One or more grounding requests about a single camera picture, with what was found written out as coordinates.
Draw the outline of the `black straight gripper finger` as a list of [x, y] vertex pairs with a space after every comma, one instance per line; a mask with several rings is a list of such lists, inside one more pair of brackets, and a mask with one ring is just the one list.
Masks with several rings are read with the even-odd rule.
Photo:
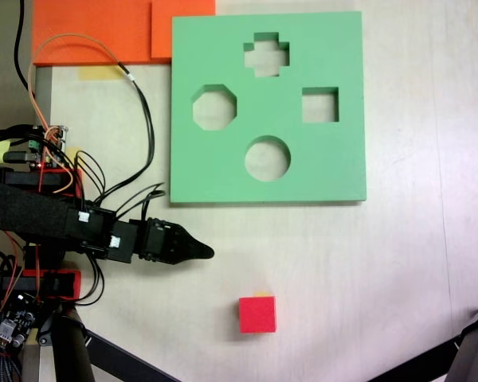
[[182, 254], [184, 261], [208, 260], [215, 255], [214, 249], [195, 239], [186, 229], [182, 230]]

